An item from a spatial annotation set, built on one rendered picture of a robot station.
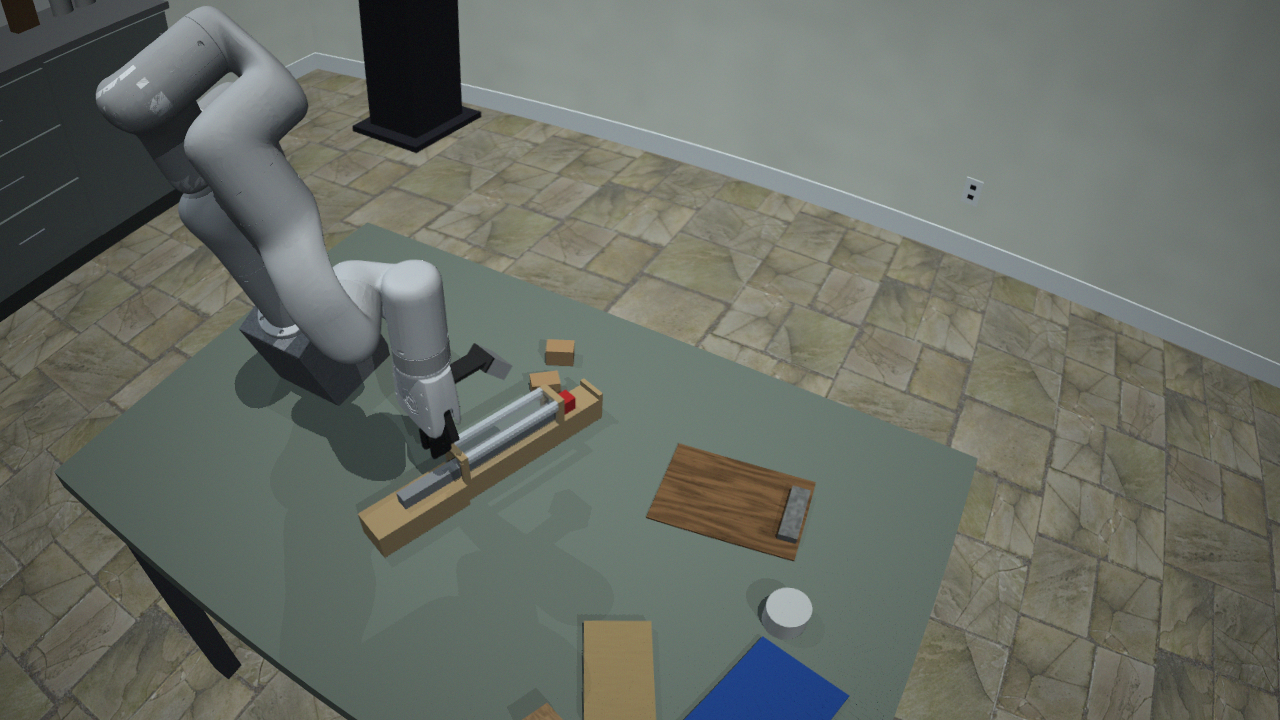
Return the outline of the blue flat slab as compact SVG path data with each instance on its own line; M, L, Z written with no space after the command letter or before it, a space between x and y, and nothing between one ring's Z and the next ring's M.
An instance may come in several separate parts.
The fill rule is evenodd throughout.
M849 694L762 639L684 720L831 720Z

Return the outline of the grey cylinder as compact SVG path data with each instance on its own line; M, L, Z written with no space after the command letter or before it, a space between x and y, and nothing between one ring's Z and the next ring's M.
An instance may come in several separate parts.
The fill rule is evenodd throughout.
M812 601L801 591L781 588L767 600L762 624L771 635L788 641L801 635L812 618Z

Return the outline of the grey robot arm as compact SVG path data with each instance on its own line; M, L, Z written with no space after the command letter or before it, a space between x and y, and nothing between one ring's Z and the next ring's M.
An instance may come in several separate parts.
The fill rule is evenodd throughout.
M229 72L239 78L196 101ZM279 143L307 114L305 91L224 12L198 6L182 17L102 79L96 102L183 193L180 222L259 307L266 334L303 333L326 357L358 364L376 351L384 318L399 372L431 375L449 363L436 266L332 268L317 202Z

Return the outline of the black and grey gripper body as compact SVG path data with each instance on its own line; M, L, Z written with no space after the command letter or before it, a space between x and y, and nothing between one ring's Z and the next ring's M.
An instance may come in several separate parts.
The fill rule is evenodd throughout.
M431 375L406 375L394 368L393 378L396 386L396 398L404 413L431 438L442 436L445 420L444 413L451 409L451 415L461 421L460 400L454 386L454 378L449 363L440 372Z

